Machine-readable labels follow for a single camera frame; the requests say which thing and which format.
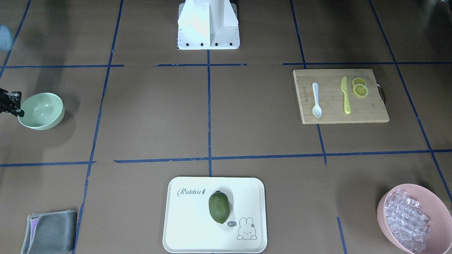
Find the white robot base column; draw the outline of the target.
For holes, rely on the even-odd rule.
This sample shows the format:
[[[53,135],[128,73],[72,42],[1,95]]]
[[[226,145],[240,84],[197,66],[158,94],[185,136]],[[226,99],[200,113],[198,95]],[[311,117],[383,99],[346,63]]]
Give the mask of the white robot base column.
[[[240,46],[237,4],[230,0],[186,0],[179,5],[179,50],[233,50]]]

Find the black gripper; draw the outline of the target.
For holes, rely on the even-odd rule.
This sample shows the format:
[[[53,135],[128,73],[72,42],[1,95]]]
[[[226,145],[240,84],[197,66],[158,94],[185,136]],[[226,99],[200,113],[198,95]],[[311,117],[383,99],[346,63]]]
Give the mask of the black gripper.
[[[11,113],[16,117],[24,117],[25,112],[21,109],[22,93],[13,91],[8,95],[8,91],[0,89],[0,112]]]

